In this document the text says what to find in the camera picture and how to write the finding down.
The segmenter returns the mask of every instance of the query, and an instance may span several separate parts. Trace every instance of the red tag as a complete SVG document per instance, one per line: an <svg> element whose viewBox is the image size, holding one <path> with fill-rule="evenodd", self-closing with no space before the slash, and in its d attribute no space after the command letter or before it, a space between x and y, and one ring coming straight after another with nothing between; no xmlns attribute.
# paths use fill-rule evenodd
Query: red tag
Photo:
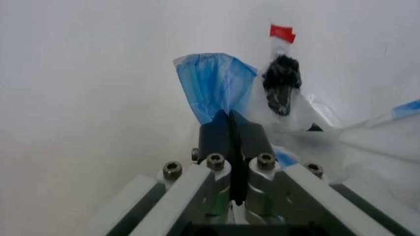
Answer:
<svg viewBox="0 0 420 236"><path fill-rule="evenodd" d="M289 43L293 43L296 35L293 34L292 31L292 27L276 26L272 24L270 28L270 37L274 36L277 38L281 38Z"/></svg>

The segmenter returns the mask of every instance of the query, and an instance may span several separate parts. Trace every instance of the hex socket screw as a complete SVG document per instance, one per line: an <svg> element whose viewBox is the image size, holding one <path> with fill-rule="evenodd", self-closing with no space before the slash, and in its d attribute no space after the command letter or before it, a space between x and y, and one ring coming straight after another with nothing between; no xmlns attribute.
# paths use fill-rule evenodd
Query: hex socket screw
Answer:
<svg viewBox="0 0 420 236"><path fill-rule="evenodd" d="M308 162L305 163L304 166L318 178L322 178L322 175L324 174L324 169L320 165Z"/></svg>
<svg viewBox="0 0 420 236"><path fill-rule="evenodd" d="M166 180L177 180L181 174L182 165L178 161L170 161L163 166L163 177Z"/></svg>
<svg viewBox="0 0 420 236"><path fill-rule="evenodd" d="M257 166L265 171L270 171L275 166L275 157L270 153L260 153L257 156Z"/></svg>
<svg viewBox="0 0 420 236"><path fill-rule="evenodd" d="M214 171L223 170L225 158L220 153L212 153L207 156L207 167Z"/></svg>

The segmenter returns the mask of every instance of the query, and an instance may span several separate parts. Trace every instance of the plastic bag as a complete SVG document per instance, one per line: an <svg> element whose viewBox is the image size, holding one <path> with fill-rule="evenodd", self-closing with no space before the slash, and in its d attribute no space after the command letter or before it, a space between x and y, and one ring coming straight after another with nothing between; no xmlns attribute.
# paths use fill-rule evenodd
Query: plastic bag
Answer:
<svg viewBox="0 0 420 236"><path fill-rule="evenodd" d="M286 31L292 37L292 31ZM287 54L289 46L288 41L273 38L271 55ZM201 124L210 122L220 109L227 113L235 109L263 125L282 167L315 162L331 183L357 177L420 211L420 100L342 127L330 107L298 89L291 91L290 114L279 116L268 106L263 88L266 69L256 77L255 68L229 55L189 55L174 64ZM307 132L314 124L323 132Z"/></svg>

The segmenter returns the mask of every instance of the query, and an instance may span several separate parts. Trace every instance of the white surface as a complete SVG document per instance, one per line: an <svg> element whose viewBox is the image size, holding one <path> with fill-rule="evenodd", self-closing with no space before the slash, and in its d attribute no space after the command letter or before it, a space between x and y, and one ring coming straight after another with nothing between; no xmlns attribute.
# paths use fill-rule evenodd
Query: white surface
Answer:
<svg viewBox="0 0 420 236"><path fill-rule="evenodd" d="M0 0L0 235L72 235L138 173L188 163L172 59L262 68L292 25L303 92L345 124L419 97L420 6L392 1Z"/></svg>

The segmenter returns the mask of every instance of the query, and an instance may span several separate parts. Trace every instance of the blue cloth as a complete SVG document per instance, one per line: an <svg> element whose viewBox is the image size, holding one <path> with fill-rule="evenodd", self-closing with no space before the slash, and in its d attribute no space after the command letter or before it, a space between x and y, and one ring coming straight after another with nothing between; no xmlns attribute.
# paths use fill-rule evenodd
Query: blue cloth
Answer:
<svg viewBox="0 0 420 236"><path fill-rule="evenodd" d="M188 103L201 124L217 111L242 113L257 69L224 53L191 54L174 60Z"/></svg>
<svg viewBox="0 0 420 236"><path fill-rule="evenodd" d="M420 113L420 99L395 107L391 113L394 119L404 118L413 114Z"/></svg>

